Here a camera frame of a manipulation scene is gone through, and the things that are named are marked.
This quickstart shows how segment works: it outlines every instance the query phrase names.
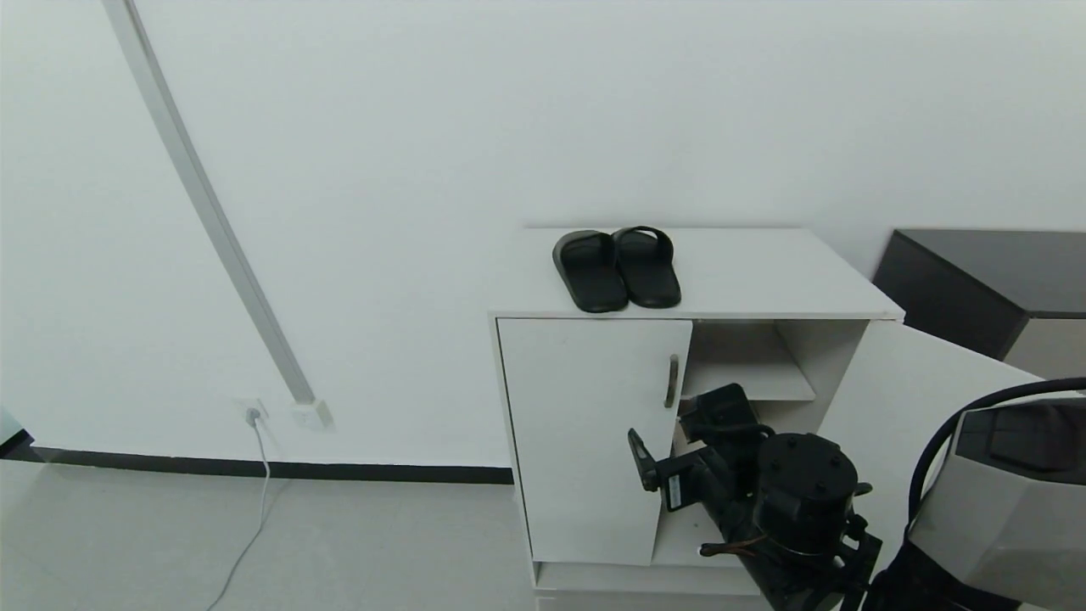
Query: black baseboard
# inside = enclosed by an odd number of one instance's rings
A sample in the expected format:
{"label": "black baseboard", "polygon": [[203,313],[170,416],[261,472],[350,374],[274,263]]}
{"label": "black baseboard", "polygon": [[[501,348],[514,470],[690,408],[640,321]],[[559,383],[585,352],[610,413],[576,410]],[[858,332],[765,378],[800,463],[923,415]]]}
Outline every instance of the black baseboard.
{"label": "black baseboard", "polygon": [[[31,448],[25,431],[0,446],[0,459],[152,471],[192,475],[264,478],[260,461],[144,457]],[[442,484],[513,484],[513,470],[500,467],[412,467],[403,464],[313,464],[273,462],[272,478],[283,480],[337,480],[352,482],[432,482]]]}

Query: label sticker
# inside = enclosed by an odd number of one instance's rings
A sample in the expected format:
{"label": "label sticker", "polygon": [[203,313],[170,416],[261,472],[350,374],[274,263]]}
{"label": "label sticker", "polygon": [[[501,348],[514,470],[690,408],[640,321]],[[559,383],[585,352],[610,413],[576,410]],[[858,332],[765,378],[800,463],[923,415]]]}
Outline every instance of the label sticker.
{"label": "label sticker", "polygon": [[678,473],[668,478],[668,502],[671,505],[671,509],[682,505],[682,491],[679,486]]}

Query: gray floor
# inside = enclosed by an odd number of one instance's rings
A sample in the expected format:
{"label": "gray floor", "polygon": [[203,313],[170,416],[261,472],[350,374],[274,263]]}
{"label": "gray floor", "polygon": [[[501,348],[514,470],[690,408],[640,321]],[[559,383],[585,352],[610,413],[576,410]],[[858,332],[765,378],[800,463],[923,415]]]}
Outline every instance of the gray floor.
{"label": "gray floor", "polygon": [[[261,481],[0,461],[0,610],[203,611]],[[510,486],[272,482],[216,611],[534,609]]]}

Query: open cabinet door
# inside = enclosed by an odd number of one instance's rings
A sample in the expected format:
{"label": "open cabinet door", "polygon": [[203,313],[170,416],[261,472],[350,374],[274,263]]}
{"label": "open cabinet door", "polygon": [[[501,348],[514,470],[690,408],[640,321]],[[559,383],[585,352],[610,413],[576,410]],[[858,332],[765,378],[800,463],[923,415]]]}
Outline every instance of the open cabinet door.
{"label": "open cabinet door", "polygon": [[876,571],[901,546],[909,481],[935,431],[974,399],[1038,380],[900,323],[868,326],[818,434],[874,486],[855,507],[884,542]]}
{"label": "open cabinet door", "polygon": [[667,458],[693,323],[497,329],[532,559],[648,565],[660,496],[642,489],[627,431]]}

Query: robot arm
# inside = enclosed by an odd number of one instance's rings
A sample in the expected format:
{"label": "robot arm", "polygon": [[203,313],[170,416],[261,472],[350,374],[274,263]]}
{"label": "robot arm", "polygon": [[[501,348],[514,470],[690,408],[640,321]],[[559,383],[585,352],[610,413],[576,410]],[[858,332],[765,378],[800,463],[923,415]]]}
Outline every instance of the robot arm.
{"label": "robot arm", "polygon": [[[910,524],[868,586],[882,542],[853,498],[871,492],[836,444],[774,434],[743,390],[685,403],[680,424],[705,447],[656,461],[628,436],[646,491],[668,511],[702,504],[775,611],[1012,611],[1030,602],[1086,610],[1086,397],[999,406],[1086,391],[1086,379],[1041,382],[977,399],[936,433],[909,495]],[[930,466],[949,442],[929,494]]]}
{"label": "robot arm", "polygon": [[843,611],[858,609],[882,542],[853,511],[854,496],[871,487],[841,448],[775,435],[736,384],[682,406],[680,424],[706,446],[656,461],[631,430],[630,448],[642,486],[659,491],[668,511],[702,504],[716,523],[724,542],[699,553],[737,556],[776,611],[829,611],[843,600]]}

